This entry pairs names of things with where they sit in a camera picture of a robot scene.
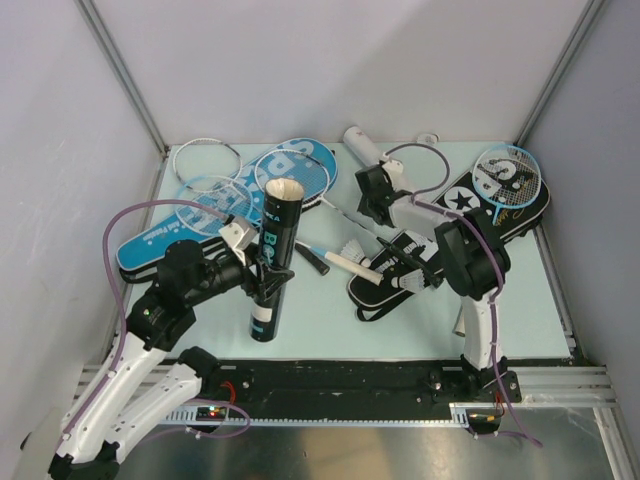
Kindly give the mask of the black shuttlecock tube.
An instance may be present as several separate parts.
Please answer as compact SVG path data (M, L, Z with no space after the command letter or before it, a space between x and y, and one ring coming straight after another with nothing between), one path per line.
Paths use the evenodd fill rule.
M258 242L260 261L257 268L290 270L304 189L295 180L278 178L266 185ZM251 336L258 342L272 341L278 331L286 285L273 308L256 305L251 313Z

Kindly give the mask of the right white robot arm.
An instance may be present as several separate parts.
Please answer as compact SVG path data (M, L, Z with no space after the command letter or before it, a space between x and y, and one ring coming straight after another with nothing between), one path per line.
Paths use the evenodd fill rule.
M402 189L404 176L388 172L384 163L357 171L355 179L361 192L359 213L380 225L410 230L436 243L444 278L461 298L464 393L483 401L498 389L507 401L498 303L511 260L487 214L480 208L458 213L423 201L418 191Z

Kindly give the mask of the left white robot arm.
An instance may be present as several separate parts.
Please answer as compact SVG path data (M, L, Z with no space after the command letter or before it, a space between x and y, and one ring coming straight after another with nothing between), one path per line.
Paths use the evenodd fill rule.
M208 259L193 240L167 248L151 286L126 317L124 332L66 416L48 470L52 478L114 478L133 448L174 409L227 388L220 361L191 347L145 394L134 395L195 323L195 306L235 288L254 299L272 298L294 276L269 265L255 244L244 254L240 258L225 246Z

